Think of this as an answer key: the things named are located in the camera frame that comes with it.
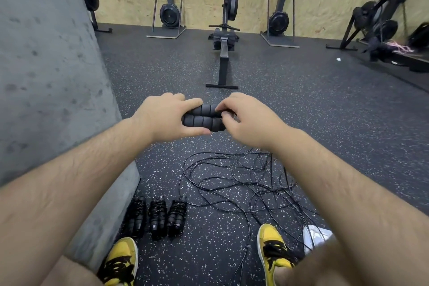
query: person's right arm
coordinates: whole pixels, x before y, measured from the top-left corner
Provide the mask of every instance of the person's right arm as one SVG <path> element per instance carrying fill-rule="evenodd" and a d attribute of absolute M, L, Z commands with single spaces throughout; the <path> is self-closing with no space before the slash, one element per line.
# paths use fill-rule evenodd
<path fill-rule="evenodd" d="M 281 160 L 368 285 L 426 285 L 429 217 L 286 125 L 257 99 L 232 93 L 216 110 L 233 138 Z"/>

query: yellow shoe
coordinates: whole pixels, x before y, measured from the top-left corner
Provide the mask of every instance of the yellow shoe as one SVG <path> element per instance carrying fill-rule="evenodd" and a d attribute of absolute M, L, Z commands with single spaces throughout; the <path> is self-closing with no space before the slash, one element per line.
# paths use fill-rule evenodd
<path fill-rule="evenodd" d="M 287 250 L 277 229 L 270 224 L 263 224 L 258 231 L 258 254 L 265 271 L 265 285 L 275 286 L 275 267 L 292 268 L 295 258 Z"/>
<path fill-rule="evenodd" d="M 132 238 L 122 238 L 110 250 L 103 270 L 105 286 L 134 286 L 139 259 Z"/>

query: black foam handle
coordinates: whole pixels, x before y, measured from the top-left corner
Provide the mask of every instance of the black foam handle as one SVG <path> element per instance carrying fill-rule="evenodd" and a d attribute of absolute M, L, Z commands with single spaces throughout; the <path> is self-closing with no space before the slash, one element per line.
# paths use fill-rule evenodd
<path fill-rule="evenodd" d="M 225 130 L 225 126 L 220 118 L 212 118 L 210 116 L 194 116 L 185 114 L 182 117 L 182 124 L 187 127 L 204 127 L 212 132 Z"/>
<path fill-rule="evenodd" d="M 216 107 L 217 105 L 203 104 L 193 110 L 188 111 L 186 114 L 191 114 L 193 116 L 209 116 L 211 118 L 221 118 L 222 112 L 216 112 Z"/>

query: gray concrete wall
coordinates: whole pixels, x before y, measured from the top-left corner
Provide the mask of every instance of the gray concrete wall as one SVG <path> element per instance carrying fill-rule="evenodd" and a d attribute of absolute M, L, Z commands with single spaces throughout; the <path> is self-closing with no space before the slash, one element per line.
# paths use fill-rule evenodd
<path fill-rule="evenodd" d="M 83 0 L 0 0 L 0 186 L 119 120 Z M 69 256 L 98 268 L 138 181 L 132 163 Z"/>

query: bare leg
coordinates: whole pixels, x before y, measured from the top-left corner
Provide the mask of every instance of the bare leg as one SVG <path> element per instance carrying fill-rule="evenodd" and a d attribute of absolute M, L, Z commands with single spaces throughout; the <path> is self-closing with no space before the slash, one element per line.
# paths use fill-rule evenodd
<path fill-rule="evenodd" d="M 98 277 L 80 264 L 61 256 L 41 286 L 103 286 Z"/>
<path fill-rule="evenodd" d="M 315 248 L 293 269 L 276 267 L 277 286 L 362 286 L 362 277 L 343 251 L 331 238 Z"/>

